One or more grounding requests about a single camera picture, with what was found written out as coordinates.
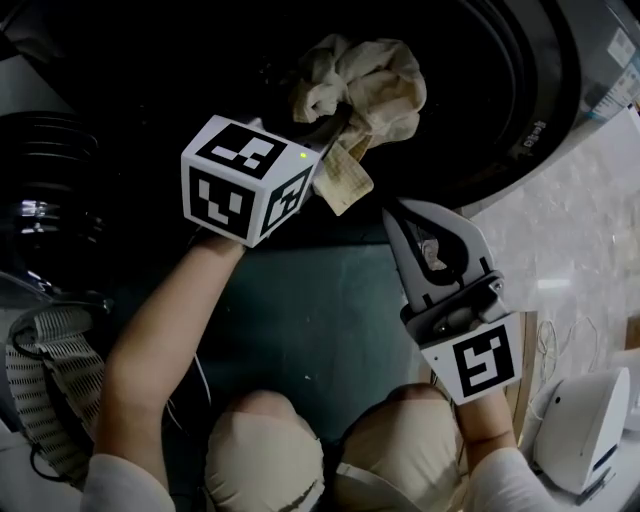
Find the person's left forearm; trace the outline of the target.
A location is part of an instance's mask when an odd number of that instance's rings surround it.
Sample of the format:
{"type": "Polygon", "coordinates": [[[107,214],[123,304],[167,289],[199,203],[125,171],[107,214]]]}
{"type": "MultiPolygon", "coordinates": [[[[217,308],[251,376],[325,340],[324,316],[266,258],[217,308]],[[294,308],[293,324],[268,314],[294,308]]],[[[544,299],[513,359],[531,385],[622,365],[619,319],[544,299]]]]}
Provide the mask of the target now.
{"type": "Polygon", "coordinates": [[[223,237],[193,246],[129,321],[107,358],[96,453],[125,459],[168,483],[163,411],[244,252],[241,243],[223,237]]]}

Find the white rounded device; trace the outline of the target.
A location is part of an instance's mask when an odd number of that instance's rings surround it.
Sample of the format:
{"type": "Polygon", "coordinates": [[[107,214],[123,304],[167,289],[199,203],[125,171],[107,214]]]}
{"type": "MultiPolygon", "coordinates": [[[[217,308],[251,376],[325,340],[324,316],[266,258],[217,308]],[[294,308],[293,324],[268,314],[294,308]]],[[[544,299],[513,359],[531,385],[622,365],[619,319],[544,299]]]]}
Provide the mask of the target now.
{"type": "Polygon", "coordinates": [[[640,373],[613,367],[563,380],[532,448],[537,476],[562,512],[618,512],[640,480],[640,445],[626,430],[640,373]]]}

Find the beige clothes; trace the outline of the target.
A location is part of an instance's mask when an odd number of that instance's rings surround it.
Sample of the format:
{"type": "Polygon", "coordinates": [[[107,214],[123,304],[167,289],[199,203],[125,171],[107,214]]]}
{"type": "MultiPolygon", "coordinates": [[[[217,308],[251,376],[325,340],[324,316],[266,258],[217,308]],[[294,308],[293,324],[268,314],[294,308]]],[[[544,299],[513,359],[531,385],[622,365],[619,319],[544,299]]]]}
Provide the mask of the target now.
{"type": "Polygon", "coordinates": [[[425,80],[410,48],[395,39],[355,42],[331,34],[300,62],[301,77],[289,96],[292,118],[313,123],[351,108],[346,127],[323,158],[313,188],[342,215],[374,183],[360,164],[366,152],[412,138],[427,99],[425,80]]]}

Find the person's beige shorts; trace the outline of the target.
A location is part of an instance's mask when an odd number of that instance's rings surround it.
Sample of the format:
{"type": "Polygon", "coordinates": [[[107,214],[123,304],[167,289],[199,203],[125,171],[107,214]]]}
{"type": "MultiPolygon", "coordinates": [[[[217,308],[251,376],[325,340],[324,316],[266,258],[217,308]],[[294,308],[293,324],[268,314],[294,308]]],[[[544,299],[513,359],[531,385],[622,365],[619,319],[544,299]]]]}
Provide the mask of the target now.
{"type": "Polygon", "coordinates": [[[209,437],[207,512],[446,512],[460,483],[458,427],[435,387],[392,391],[330,458],[282,394],[255,391],[209,437]]]}

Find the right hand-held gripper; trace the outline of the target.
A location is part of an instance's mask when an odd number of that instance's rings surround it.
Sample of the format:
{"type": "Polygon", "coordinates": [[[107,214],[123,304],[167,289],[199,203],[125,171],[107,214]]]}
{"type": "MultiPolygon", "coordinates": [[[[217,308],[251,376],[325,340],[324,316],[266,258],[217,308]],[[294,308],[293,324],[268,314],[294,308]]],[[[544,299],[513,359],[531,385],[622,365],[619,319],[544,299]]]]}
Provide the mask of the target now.
{"type": "Polygon", "coordinates": [[[422,311],[404,313],[406,329],[455,404],[519,381],[523,321],[503,302],[503,275],[489,273],[482,232],[448,208],[406,198],[383,208],[383,223],[408,308],[422,311]],[[443,267],[429,265],[427,249],[443,267]],[[454,283],[472,284],[448,297],[454,283]]]}

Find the black washing machine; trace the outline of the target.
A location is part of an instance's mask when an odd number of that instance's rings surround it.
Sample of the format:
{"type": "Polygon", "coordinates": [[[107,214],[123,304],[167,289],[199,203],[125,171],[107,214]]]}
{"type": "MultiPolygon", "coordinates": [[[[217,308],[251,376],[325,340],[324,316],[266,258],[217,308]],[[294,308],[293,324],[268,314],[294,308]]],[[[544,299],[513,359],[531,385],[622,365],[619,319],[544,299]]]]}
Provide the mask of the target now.
{"type": "Polygon", "coordinates": [[[279,244],[376,235],[391,195],[462,207],[530,174],[589,118],[615,76],[606,54],[640,0],[0,0],[0,56],[24,61],[80,118],[88,155],[20,157],[0,114],[0,228],[22,199],[57,224],[178,223],[179,151],[214,114],[292,129],[302,56],[337,33],[404,41],[427,87],[417,133],[364,160],[375,189],[344,216],[320,200],[279,244]]]}

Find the white woven laundry basket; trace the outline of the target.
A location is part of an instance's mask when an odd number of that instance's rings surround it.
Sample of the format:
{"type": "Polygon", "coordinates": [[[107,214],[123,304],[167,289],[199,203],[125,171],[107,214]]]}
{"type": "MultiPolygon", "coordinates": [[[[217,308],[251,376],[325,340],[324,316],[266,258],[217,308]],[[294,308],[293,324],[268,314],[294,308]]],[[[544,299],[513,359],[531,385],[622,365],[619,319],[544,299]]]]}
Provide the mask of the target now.
{"type": "Polygon", "coordinates": [[[34,472],[84,488],[100,409],[104,362],[86,339],[93,318],[78,304],[24,312],[11,325],[5,368],[34,472]]]}

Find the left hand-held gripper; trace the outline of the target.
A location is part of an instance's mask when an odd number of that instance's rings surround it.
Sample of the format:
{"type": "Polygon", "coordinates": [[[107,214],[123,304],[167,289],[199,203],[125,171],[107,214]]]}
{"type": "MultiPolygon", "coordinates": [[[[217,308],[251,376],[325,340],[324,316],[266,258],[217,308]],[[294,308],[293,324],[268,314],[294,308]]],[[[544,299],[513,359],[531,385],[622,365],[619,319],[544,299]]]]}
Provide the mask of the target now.
{"type": "Polygon", "coordinates": [[[247,247],[299,211],[317,167],[348,126],[350,109],[299,123],[293,139],[219,115],[181,154],[184,217],[247,247]]]}

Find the person's right forearm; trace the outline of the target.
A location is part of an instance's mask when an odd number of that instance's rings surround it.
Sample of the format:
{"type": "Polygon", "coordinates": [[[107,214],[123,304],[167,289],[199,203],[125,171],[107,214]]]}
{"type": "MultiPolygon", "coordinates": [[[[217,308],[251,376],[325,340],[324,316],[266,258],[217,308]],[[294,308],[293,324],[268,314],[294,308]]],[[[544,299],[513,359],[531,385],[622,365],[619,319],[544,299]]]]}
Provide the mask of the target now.
{"type": "Polygon", "coordinates": [[[517,447],[511,410],[502,390],[458,405],[456,416],[469,453],[517,447]]]}

